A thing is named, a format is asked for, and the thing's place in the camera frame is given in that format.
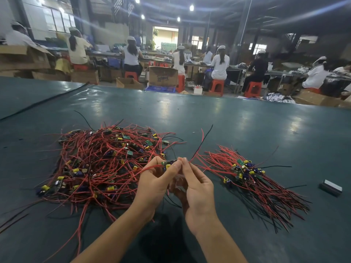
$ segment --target ceiling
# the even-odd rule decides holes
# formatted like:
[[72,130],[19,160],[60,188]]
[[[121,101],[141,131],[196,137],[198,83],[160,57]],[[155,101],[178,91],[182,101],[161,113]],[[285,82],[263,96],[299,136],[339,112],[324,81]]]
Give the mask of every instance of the ceiling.
[[[210,21],[220,29],[235,29],[244,5],[245,0],[140,0],[134,13],[162,26],[206,26]],[[351,0],[252,0],[247,29],[261,26],[268,33],[344,33],[351,31],[350,12]]]

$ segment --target person's left hand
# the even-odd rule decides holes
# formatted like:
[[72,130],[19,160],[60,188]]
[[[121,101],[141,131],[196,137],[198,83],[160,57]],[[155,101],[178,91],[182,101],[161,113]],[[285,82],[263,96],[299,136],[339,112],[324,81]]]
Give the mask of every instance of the person's left hand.
[[182,167],[182,161],[177,160],[164,173],[161,162],[165,161],[159,156],[153,158],[144,169],[150,168],[141,173],[137,194],[132,206],[143,210],[148,220],[154,216],[155,209],[163,199],[169,183],[173,180]]

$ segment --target person's right hand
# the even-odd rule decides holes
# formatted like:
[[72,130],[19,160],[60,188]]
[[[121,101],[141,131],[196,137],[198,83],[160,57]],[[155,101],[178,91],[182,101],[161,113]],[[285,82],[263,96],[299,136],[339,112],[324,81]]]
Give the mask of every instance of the person's right hand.
[[[185,179],[173,179],[169,189],[181,201],[185,221],[192,234],[197,236],[202,227],[210,227],[209,224],[218,220],[214,207],[213,183],[186,158],[178,159],[182,160],[182,174]],[[176,188],[176,185],[182,186],[186,192]]]

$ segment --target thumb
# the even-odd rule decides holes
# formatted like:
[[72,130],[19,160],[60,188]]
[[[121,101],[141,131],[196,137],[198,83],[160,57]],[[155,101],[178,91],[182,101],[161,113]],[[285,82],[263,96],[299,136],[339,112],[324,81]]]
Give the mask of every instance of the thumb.
[[175,163],[173,163],[169,168],[165,171],[164,174],[162,174],[157,180],[161,184],[161,186],[164,186],[165,188],[169,185],[169,183],[173,180],[173,178],[178,174],[182,167],[182,161],[177,160]]

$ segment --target forearm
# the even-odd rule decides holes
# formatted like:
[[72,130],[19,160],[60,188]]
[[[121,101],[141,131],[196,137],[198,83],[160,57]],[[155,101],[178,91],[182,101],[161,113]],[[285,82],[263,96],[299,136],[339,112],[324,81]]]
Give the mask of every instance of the forearm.
[[131,206],[72,263],[119,262],[135,236],[148,222],[142,209]]
[[247,263],[243,253],[217,217],[206,219],[196,239],[208,263]]

